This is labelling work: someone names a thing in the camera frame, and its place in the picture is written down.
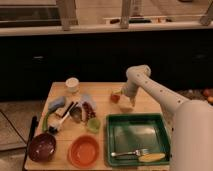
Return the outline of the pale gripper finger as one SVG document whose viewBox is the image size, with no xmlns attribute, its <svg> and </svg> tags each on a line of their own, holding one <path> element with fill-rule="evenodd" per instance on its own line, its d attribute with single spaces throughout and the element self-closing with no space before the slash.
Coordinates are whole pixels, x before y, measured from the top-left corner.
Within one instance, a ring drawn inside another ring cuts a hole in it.
<svg viewBox="0 0 213 171">
<path fill-rule="evenodd" d="M 135 107 L 136 98 L 130 98 L 130 103 L 131 103 L 132 107 Z"/>
<path fill-rule="evenodd" d="M 122 94 L 122 90 L 113 90 L 112 93 L 113 94 Z"/>
</svg>

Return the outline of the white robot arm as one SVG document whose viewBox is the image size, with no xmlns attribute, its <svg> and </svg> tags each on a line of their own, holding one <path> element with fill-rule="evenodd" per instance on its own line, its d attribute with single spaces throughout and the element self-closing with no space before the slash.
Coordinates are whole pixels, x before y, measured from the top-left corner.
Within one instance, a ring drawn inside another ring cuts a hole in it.
<svg viewBox="0 0 213 171">
<path fill-rule="evenodd" d="M 213 171 L 213 106 L 188 99 L 150 78 L 148 65 L 126 70 L 127 82 L 121 92 L 135 101 L 143 88 L 173 115 L 170 171 Z"/>
</svg>

